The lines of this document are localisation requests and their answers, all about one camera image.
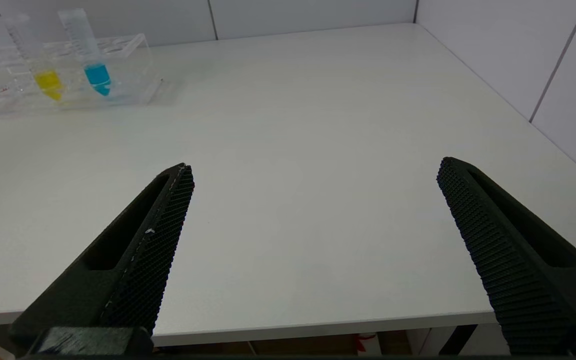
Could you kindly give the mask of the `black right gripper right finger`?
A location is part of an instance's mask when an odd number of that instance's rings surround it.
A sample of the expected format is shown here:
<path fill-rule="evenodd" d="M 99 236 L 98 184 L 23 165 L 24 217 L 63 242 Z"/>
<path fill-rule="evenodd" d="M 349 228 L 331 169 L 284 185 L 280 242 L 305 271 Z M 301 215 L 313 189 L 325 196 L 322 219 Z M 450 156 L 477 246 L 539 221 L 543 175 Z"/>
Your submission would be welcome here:
<path fill-rule="evenodd" d="M 576 356 L 576 248 L 472 164 L 436 177 L 516 356 Z"/>

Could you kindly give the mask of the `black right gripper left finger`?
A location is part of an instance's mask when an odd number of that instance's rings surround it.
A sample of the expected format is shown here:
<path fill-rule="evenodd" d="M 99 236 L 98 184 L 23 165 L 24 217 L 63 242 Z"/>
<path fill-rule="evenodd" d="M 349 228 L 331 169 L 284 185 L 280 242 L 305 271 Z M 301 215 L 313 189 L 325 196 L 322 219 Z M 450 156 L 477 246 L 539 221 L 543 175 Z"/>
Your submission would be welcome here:
<path fill-rule="evenodd" d="M 55 327 L 154 330 L 194 193 L 192 167 L 158 174 L 10 326 L 28 350 Z"/>

